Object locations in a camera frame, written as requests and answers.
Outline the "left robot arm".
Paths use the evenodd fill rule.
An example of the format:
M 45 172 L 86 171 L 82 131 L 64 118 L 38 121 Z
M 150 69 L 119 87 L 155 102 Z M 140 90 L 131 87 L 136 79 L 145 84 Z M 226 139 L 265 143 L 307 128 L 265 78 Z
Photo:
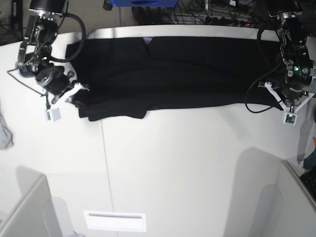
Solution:
M 298 0 L 258 0 L 263 14 L 269 17 L 280 41 L 281 62 L 261 76 L 266 78 L 284 64 L 284 79 L 265 82 L 265 88 L 274 96 L 282 109 L 298 112 L 316 94 L 316 63 L 309 57 L 307 33 L 299 21 L 303 8 Z

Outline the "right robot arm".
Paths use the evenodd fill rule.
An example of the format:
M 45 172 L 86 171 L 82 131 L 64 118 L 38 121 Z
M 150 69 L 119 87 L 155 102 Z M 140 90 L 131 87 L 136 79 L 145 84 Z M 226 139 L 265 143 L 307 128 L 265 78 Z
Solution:
M 82 52 L 86 40 L 84 22 L 75 14 L 68 12 L 69 4 L 65 0 L 33 0 L 24 38 L 19 47 L 15 70 L 24 77 L 34 77 L 44 90 L 36 94 L 45 98 L 47 109 L 56 108 L 59 103 L 73 103 L 73 96 L 80 90 L 89 90 L 88 85 L 74 79 L 75 72 L 65 72 L 64 63 L 70 63 Z M 69 57 L 58 59 L 51 55 L 52 44 L 56 40 L 62 23 L 58 18 L 74 19 L 79 23 L 81 39 L 77 50 Z

